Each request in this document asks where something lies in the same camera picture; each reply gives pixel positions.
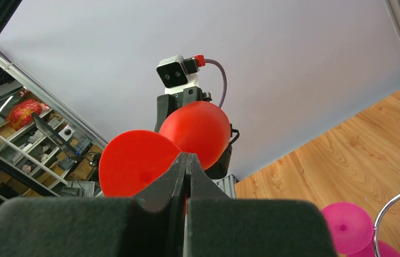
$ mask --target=electronic device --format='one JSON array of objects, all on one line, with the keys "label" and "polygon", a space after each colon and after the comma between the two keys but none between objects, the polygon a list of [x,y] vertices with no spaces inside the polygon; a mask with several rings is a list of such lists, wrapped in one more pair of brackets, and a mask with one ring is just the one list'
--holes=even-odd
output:
[{"label": "electronic device", "polygon": [[160,61],[156,71],[165,85],[165,93],[175,94],[185,88],[198,86],[198,76],[195,73],[204,65],[205,59],[202,55],[188,59],[176,55]]},{"label": "electronic device", "polygon": [[62,138],[53,128],[51,128],[39,115],[32,113],[34,123],[44,135],[47,136],[57,147],[61,149],[70,159],[81,161],[83,157],[75,150],[64,138]]},{"label": "electronic device", "polygon": [[[73,149],[75,149],[76,153],[78,153],[80,156],[83,156],[83,154],[85,154],[86,151],[91,147],[92,143],[93,142],[91,139],[87,137],[82,137],[73,147]],[[72,158],[65,158],[58,163],[58,166],[63,170],[67,170],[68,168],[72,167],[76,162],[77,160],[74,160]]]},{"label": "electronic device", "polygon": [[71,126],[67,125],[58,133],[58,135],[68,141],[74,133],[75,130]]}]

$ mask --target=wooden floor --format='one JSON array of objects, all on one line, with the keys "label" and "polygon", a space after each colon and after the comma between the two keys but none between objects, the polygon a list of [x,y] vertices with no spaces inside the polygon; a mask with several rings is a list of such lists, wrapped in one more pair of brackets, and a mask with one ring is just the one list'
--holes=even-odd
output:
[{"label": "wooden floor", "polygon": [[[239,198],[348,201],[373,219],[400,193],[400,90],[236,184]],[[400,201],[380,239],[400,251]]]}]

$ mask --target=metal shelf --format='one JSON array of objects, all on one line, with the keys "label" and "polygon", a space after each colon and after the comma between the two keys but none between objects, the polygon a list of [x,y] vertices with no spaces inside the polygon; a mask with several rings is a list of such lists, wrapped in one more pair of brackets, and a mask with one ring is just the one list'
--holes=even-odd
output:
[{"label": "metal shelf", "polygon": [[[63,122],[65,122],[66,119],[60,120],[55,126],[53,126],[53,129],[59,128]],[[42,143],[45,139],[47,138],[46,135],[43,135],[41,138],[37,139],[25,152],[30,153],[32,150],[34,150],[40,143]],[[15,161],[12,162],[12,164],[16,165],[21,159],[23,159],[24,156],[20,155]]]},{"label": "metal shelf", "polygon": [[[47,162],[53,158],[53,156],[59,151],[59,147],[56,147],[55,149],[53,149],[53,151],[51,151],[51,153],[47,156],[47,158],[45,160],[43,160],[42,165],[46,165]],[[41,169],[40,166],[37,166],[34,170],[32,170],[29,173],[29,176],[32,177],[34,174],[36,174],[36,172],[38,172]]]},{"label": "metal shelf", "polygon": [[[67,174],[69,174],[69,171],[71,171],[71,169],[72,169],[72,167],[70,167],[70,168],[68,168],[67,170],[65,170],[65,171],[63,172],[63,174],[61,174],[61,177],[62,177],[62,178],[65,178],[65,177],[67,176]],[[54,188],[54,187],[55,187],[56,185],[58,185],[58,184],[59,184],[59,180],[53,182],[53,184],[51,184],[50,186],[48,186],[48,189],[52,189],[52,188]]]},{"label": "metal shelf", "polygon": [[[49,113],[51,113],[53,111],[53,109],[48,109],[47,111],[41,113],[39,116],[41,118],[45,117],[46,115],[48,115]],[[14,133],[12,136],[8,137],[8,141],[12,142],[13,140],[15,140],[16,138],[18,138],[19,136],[25,134],[28,130],[32,129],[34,127],[34,122],[31,122],[31,124],[28,124],[24,127],[22,127],[21,129],[19,129],[16,133]],[[0,152],[6,148],[7,144],[2,143],[0,145]]]}]

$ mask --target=black foam pad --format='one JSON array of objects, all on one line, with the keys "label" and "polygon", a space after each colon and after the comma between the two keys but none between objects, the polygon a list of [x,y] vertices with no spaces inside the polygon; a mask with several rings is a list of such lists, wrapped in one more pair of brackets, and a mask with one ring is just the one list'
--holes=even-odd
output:
[{"label": "black foam pad", "polygon": [[320,211],[306,201],[191,198],[189,256],[336,257]]},{"label": "black foam pad", "polygon": [[2,204],[0,256],[117,256],[135,203],[72,199],[14,198]]}]

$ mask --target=purple cable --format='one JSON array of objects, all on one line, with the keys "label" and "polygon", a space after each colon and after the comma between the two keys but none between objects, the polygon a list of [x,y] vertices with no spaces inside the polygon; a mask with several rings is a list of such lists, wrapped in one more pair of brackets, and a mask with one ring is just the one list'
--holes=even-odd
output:
[{"label": "purple cable", "polygon": [[225,74],[225,69],[223,68],[222,64],[220,64],[216,60],[212,59],[205,59],[205,63],[211,63],[214,64],[215,66],[218,67],[222,74],[222,79],[223,79],[223,90],[222,90],[222,97],[220,98],[220,102],[218,103],[218,106],[221,108],[223,105],[223,101],[225,101],[225,96],[227,95],[227,75]]}]

